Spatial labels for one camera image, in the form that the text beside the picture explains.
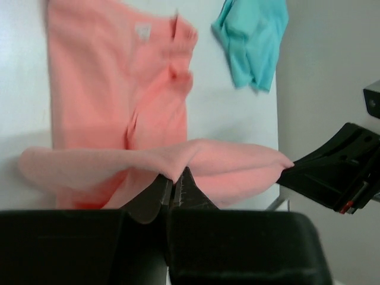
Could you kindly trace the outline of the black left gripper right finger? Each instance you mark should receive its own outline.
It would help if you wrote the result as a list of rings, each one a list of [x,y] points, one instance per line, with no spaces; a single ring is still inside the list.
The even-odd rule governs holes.
[[[167,220],[172,284],[332,284],[303,214],[218,209],[185,169]]]

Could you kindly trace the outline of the teal t shirt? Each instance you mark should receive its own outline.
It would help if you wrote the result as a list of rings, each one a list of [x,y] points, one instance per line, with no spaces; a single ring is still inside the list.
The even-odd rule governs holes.
[[[286,1],[224,2],[211,30],[224,51],[236,88],[270,91],[288,22]]]

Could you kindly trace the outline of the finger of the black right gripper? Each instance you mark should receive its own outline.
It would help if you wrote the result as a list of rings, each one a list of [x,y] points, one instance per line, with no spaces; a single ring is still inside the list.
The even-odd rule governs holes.
[[[282,172],[279,185],[341,214],[379,201],[379,135],[354,123]]]

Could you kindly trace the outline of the pink t shirt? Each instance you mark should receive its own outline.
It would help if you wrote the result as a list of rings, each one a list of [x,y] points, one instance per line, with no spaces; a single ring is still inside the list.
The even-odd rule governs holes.
[[[190,168],[219,207],[260,194],[293,163],[253,143],[208,23],[220,1],[49,1],[52,148],[21,173],[62,209],[119,208]]]

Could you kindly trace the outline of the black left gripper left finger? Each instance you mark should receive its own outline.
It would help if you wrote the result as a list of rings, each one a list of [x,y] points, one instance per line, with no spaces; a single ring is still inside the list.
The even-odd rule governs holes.
[[[165,284],[172,186],[158,176],[115,210],[2,211],[1,283]]]

